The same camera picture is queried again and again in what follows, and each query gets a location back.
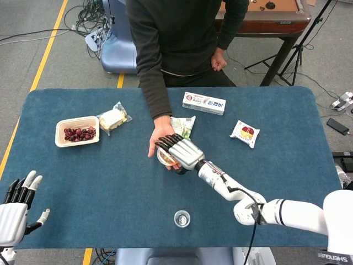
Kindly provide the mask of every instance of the white robotic arm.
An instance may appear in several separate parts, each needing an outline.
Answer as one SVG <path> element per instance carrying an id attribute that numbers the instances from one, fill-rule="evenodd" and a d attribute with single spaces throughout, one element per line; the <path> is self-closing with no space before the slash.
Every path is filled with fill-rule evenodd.
<path id="1" fill-rule="evenodd" d="M 0 265 L 13 265 L 18 245 L 25 235 L 41 227 L 47 220 L 50 210 L 42 212 L 39 219 L 27 225 L 28 213 L 42 176 L 36 177 L 31 171 L 21 181 L 16 179 L 6 192 L 4 203 L 0 205 Z"/>
<path id="2" fill-rule="evenodd" d="M 246 189 L 205 160 L 204 153 L 191 141 L 178 134 L 159 139 L 156 145 L 174 156 L 184 169 L 197 170 L 199 177 L 226 200 L 239 201 L 233 211 L 241 224 L 278 224 L 328 235 L 329 252 L 353 255 L 353 231 L 342 226 L 343 222 L 352 220 L 352 211 L 341 211 L 337 215 L 337 205 L 352 209 L 353 191 L 338 190 L 329 194 L 324 201 L 324 210 L 312 203 L 293 200 L 275 199 L 267 203 L 262 195 Z"/>

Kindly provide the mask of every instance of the grapes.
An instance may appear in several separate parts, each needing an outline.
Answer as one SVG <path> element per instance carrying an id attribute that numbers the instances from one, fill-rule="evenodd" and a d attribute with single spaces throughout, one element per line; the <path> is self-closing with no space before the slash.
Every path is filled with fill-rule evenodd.
<path id="1" fill-rule="evenodd" d="M 70 142 L 80 142 L 80 141 L 88 141 L 95 137 L 95 129 L 90 126 L 87 129 L 71 129 L 65 128 L 65 140 Z"/>

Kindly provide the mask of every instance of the white packaging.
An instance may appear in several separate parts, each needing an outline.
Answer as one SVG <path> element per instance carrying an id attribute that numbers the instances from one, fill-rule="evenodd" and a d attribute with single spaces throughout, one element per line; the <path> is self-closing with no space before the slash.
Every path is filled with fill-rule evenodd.
<path id="1" fill-rule="evenodd" d="M 95 136 L 87 141 L 69 142 L 65 140 L 65 128 L 88 128 L 92 126 L 95 129 Z M 76 145 L 93 144 L 99 141 L 99 120 L 95 116 L 81 117 L 75 119 L 61 120 L 56 124 L 55 144 L 58 147 L 70 147 Z"/>
<path id="2" fill-rule="evenodd" d="M 223 115 L 226 107 L 224 99 L 212 98 L 195 93 L 185 92 L 183 107 L 188 109 L 200 110 L 213 114 Z"/>

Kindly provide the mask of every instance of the small plastic cup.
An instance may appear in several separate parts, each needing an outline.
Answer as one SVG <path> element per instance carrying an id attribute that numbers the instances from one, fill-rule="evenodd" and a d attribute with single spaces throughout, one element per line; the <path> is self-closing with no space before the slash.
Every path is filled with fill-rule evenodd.
<path id="1" fill-rule="evenodd" d="M 190 224 L 190 214 L 185 210 L 177 211 L 174 214 L 174 222 L 177 227 L 185 228 Z"/>
<path id="2" fill-rule="evenodd" d="M 171 154 L 165 152 L 161 148 L 158 148 L 157 158 L 160 163 L 164 164 L 165 166 L 174 166 L 178 163 L 177 160 Z"/>

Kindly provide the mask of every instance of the person's arm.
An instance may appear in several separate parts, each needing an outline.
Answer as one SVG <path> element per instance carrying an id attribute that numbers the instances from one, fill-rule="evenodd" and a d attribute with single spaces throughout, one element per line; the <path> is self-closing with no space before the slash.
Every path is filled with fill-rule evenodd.
<path id="1" fill-rule="evenodd" d="M 223 0 L 226 3 L 226 13 L 218 35 L 217 47 L 226 50 L 248 11 L 249 0 Z"/>
<path id="2" fill-rule="evenodd" d="M 171 115 L 168 93 L 161 72 L 158 30 L 153 19 L 136 0 L 126 1 L 131 35 L 137 50 L 137 75 L 152 119 Z"/>

